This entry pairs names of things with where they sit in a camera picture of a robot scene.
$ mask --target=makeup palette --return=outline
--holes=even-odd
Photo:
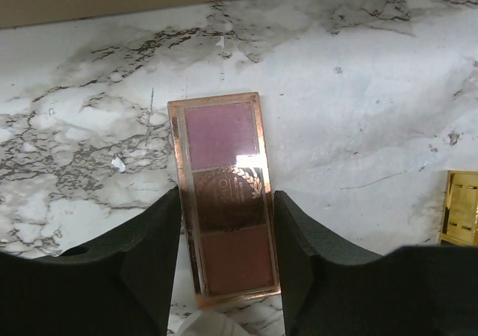
[[[279,293],[259,95],[168,108],[199,307]]]

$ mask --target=yellow object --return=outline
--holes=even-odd
[[[478,245],[478,172],[448,172],[440,243]]]

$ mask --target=scratch on surface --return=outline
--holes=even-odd
[[[148,146],[148,139],[149,139],[149,132],[151,131],[151,116],[152,116],[152,103],[155,100],[155,88],[153,87],[151,90],[151,101],[149,102],[149,111],[148,111],[148,121],[146,123],[147,131],[146,131],[146,141],[145,145]]]
[[[392,177],[394,177],[394,176],[396,176],[396,175],[400,175],[400,174],[403,174],[403,173],[405,173],[405,172],[406,172],[406,171],[403,171],[403,172],[400,172],[400,173],[395,173],[395,174],[392,174],[392,175],[387,175],[386,177],[380,178],[379,180],[376,180],[376,181],[372,181],[371,183],[368,183],[368,184],[359,185],[358,187],[345,187],[345,188],[341,188],[340,190],[359,189],[359,188],[363,188],[363,187],[368,187],[369,185],[378,183],[379,181],[384,181],[385,179],[392,178]]]

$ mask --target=marble countertop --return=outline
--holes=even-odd
[[[166,103],[258,91],[271,180],[387,253],[478,169],[478,0],[235,0],[0,31],[0,250],[105,233],[176,184]],[[195,310],[182,237],[170,332]],[[225,310],[283,335],[280,297]]]

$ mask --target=eyeshadow palette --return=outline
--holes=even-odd
[[[168,108],[199,307],[280,293],[258,94]]]

